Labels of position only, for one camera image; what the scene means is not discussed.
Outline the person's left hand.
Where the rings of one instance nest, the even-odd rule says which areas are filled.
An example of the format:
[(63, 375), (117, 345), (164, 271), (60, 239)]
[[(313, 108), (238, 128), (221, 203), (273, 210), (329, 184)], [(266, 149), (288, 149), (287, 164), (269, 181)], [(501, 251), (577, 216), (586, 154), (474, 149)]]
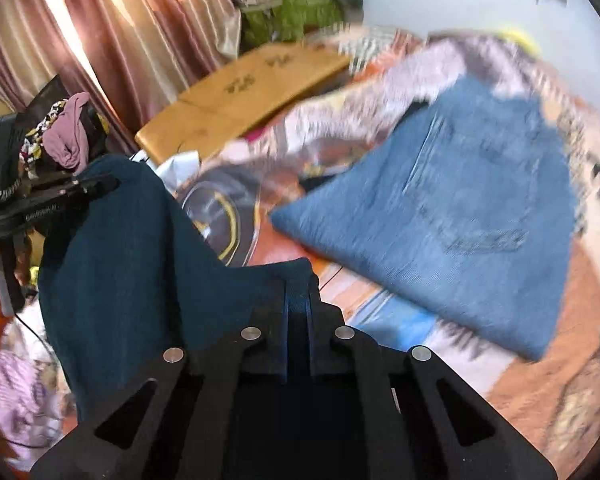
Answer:
[[(30, 283), (31, 279), (31, 256), (32, 256), (32, 244), (30, 238), (27, 235), (23, 235), (20, 240), (21, 244), (16, 250), (16, 260), (14, 263), (14, 275), (18, 283), (21, 286), (26, 286)], [(5, 262), (5, 257), (2, 255), (0, 249), (0, 264)]]

